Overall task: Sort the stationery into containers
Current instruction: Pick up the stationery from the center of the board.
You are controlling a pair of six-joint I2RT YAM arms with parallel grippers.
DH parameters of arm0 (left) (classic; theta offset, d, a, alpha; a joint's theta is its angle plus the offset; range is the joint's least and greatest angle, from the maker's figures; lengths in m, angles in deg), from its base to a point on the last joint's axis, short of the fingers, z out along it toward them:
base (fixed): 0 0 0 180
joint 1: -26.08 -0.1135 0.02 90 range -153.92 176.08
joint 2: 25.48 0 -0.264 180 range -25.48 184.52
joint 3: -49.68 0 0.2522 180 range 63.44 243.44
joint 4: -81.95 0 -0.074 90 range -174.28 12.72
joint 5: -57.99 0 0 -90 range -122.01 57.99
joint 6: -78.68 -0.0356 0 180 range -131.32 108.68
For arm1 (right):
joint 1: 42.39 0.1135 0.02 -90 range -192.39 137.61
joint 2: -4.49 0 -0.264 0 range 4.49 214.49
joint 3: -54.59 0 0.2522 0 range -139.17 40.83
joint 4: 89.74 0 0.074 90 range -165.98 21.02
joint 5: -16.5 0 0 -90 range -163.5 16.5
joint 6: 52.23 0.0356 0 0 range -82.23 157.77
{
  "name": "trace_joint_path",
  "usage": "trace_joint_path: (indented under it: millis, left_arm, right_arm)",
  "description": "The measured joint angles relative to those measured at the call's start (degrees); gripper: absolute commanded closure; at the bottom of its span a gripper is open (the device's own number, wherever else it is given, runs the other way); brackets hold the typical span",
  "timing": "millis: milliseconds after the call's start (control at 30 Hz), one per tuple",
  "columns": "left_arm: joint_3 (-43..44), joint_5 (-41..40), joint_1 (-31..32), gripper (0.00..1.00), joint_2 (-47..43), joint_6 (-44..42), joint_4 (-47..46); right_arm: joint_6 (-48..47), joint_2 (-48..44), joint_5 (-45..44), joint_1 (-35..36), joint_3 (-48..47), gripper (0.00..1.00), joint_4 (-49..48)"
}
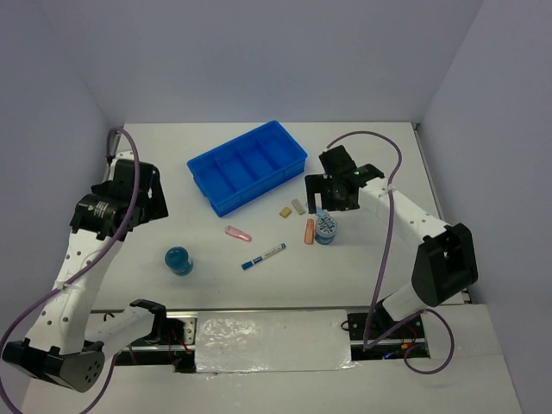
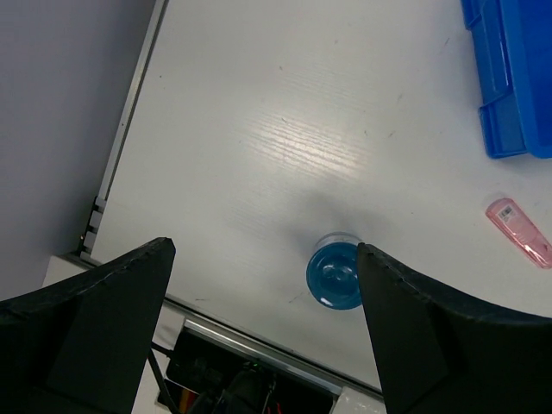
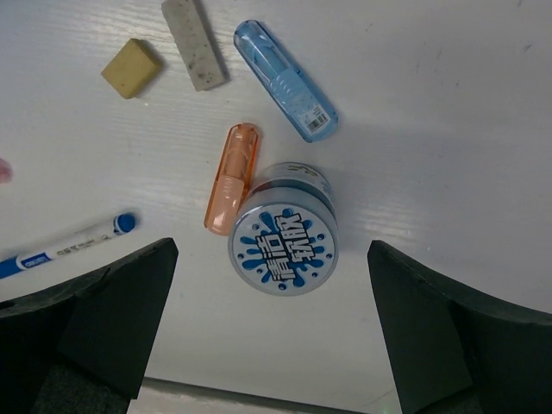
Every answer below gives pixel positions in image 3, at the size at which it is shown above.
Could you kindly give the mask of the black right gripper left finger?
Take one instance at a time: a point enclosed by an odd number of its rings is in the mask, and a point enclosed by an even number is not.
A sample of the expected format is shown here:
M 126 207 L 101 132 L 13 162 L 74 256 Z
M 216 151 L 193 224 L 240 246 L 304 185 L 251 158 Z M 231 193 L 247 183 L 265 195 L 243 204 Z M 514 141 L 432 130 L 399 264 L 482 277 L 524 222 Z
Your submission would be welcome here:
M 179 251 L 164 238 L 1 303 L 3 413 L 124 413 L 138 397 Z

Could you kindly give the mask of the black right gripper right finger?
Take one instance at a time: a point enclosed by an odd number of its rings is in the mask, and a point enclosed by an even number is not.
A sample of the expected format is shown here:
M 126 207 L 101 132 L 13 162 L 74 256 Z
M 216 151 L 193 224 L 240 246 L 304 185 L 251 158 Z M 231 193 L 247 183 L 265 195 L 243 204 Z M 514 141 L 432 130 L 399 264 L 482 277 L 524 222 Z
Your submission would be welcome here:
M 383 241 L 367 264 L 404 413 L 549 413 L 551 315 L 440 274 Z

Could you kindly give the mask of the blue slime jar printed lid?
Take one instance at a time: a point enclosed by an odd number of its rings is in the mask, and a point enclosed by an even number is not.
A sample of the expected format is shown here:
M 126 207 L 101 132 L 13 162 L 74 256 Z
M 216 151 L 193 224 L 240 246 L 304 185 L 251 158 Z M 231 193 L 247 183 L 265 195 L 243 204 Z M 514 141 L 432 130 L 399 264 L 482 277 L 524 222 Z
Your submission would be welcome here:
M 228 251 L 237 274 L 260 292 L 292 297 L 320 287 L 339 258 L 328 180 L 297 162 L 261 171 L 230 231 Z

